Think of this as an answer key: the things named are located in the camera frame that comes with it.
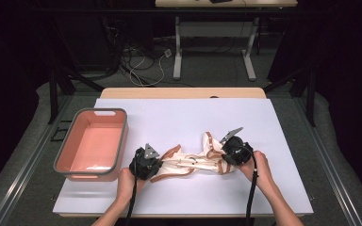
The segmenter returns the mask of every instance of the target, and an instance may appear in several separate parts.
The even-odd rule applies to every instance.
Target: table
[[[156,0],[158,8],[287,8],[296,7],[296,0],[233,0],[212,4],[209,0]],[[181,78],[181,37],[248,37],[242,57],[249,80],[255,81],[255,70],[250,55],[255,40],[258,18],[252,22],[181,22],[175,17],[175,62],[173,79]]]
[[[101,97],[95,107],[122,107],[128,114],[130,130],[123,167],[129,165],[139,145],[144,146],[147,141],[159,153],[164,153],[166,148],[178,142],[185,153],[199,152],[197,147],[201,145],[201,139],[198,136],[205,132],[201,131],[204,120],[207,120],[204,124],[209,132],[218,139],[242,125],[244,129],[239,132],[239,136],[248,137],[253,147],[266,150],[274,180],[295,213],[313,213],[272,104],[261,89],[105,89]],[[233,109],[224,114],[219,110],[219,105],[226,109],[232,106]],[[198,116],[198,112],[202,112],[201,107],[207,110],[207,114]],[[265,128],[266,132],[259,133],[253,131],[253,128]],[[64,217],[98,217],[113,202],[116,187],[117,181],[71,182],[66,179],[53,212]],[[148,183],[137,197],[133,218],[244,218],[249,188],[250,182],[239,171],[219,175],[200,170],[187,179],[171,178]],[[270,205],[257,189],[252,217],[271,215]]]

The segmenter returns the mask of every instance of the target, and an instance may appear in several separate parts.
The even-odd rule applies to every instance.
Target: forearm
[[[106,212],[99,217],[92,225],[93,226],[113,226],[117,219],[122,214],[123,210],[127,207],[128,202],[115,201],[109,206]]]
[[[266,192],[265,196],[269,200],[277,226],[303,225],[301,220],[293,213],[276,184],[271,186],[271,192]]]

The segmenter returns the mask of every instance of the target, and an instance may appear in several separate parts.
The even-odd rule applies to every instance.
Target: white tabletop
[[[282,8],[296,5],[296,0],[232,0],[216,4],[209,0],[156,0],[156,6],[160,8]]]
[[[129,133],[123,167],[128,167],[137,148],[145,143],[160,154],[177,144],[184,153],[200,153],[204,132],[220,140],[228,131],[243,127],[237,136],[266,153],[274,180],[292,210],[298,215],[313,213],[268,99],[98,99],[95,107],[120,107],[127,112]],[[188,177],[147,183],[136,199],[133,218],[244,217],[250,186],[238,170],[225,175],[199,170]],[[102,215],[113,202],[116,188],[117,181],[66,179],[53,212],[62,216]],[[252,216],[268,215],[272,209],[257,189]]]

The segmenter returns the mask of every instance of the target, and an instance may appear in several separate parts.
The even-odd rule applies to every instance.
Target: pink bin
[[[123,109],[82,109],[74,117],[54,168],[71,181],[114,181],[122,164],[127,133]]]

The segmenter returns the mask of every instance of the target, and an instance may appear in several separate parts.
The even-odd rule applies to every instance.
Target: hand
[[[270,170],[269,161],[264,153],[261,151],[254,151],[254,155],[258,172],[257,186],[266,195],[269,192],[272,192],[271,189],[273,189],[274,186],[272,171]],[[240,165],[238,168],[250,181],[252,181],[255,168],[254,159],[252,157],[247,163]]]
[[[129,168],[123,168],[120,171],[118,180],[119,183],[117,186],[116,201],[122,203],[129,203],[132,197],[132,190],[134,188],[135,177],[131,173]],[[144,185],[145,181],[142,180],[137,181],[137,193],[139,193],[142,190]]]

